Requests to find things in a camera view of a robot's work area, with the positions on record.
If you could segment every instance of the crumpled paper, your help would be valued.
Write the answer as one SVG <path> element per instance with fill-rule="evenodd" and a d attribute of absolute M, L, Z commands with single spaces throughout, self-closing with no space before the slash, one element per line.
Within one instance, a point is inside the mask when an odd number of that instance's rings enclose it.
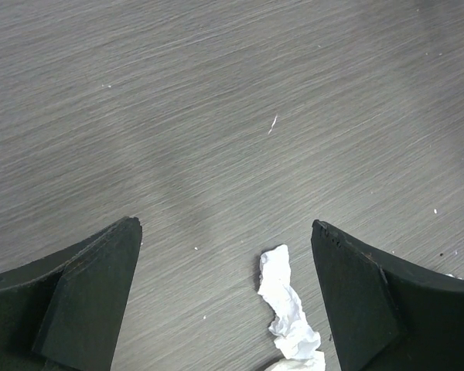
<path fill-rule="evenodd" d="M 325 355 L 317 351 L 321 337 L 306 321 L 301 299 L 291 287 L 288 247 L 281 245 L 261 255 L 258 294 L 276 314 L 268 328 L 276 336 L 275 346 L 284 357 L 268 371 L 325 371 Z"/>

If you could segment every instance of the black plastic part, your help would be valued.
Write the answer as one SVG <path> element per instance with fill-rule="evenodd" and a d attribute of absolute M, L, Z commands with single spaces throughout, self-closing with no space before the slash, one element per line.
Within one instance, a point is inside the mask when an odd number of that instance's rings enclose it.
<path fill-rule="evenodd" d="M 342 371 L 464 371 L 464 281 L 313 223 L 312 252 Z"/>
<path fill-rule="evenodd" d="M 125 217 L 0 274 L 0 371 L 108 371 L 142 228 Z"/>

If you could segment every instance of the debris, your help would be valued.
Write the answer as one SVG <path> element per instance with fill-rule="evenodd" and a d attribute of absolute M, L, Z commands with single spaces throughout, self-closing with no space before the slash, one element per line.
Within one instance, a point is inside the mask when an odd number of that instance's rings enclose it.
<path fill-rule="evenodd" d="M 271 128 L 270 128 L 270 131 L 268 132 L 268 135 L 270 135 L 271 131 L 273 130 L 273 127 L 275 126 L 275 123 L 277 122 L 277 117 L 278 115 L 276 114 L 275 119 L 273 120 L 273 124 L 271 124 Z"/>
<path fill-rule="evenodd" d="M 321 345 L 321 336 L 309 326 L 301 299 L 290 285 L 291 268 L 288 260 L 287 245 L 263 253 L 260 258 L 258 294 L 276 314 L 268 329 L 277 337 L 274 340 L 275 346 L 286 358 L 268 370 L 325 371 L 325 354 L 317 351 Z"/>

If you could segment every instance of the wood grain floor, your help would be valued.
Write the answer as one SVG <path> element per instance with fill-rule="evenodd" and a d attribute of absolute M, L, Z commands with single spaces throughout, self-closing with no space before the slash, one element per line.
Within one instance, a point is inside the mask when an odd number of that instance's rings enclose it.
<path fill-rule="evenodd" d="M 113 370 L 279 357 L 255 285 L 280 243 L 338 370 L 314 219 L 464 277 L 464 0 L 0 1 L 0 271 L 124 215 Z"/>

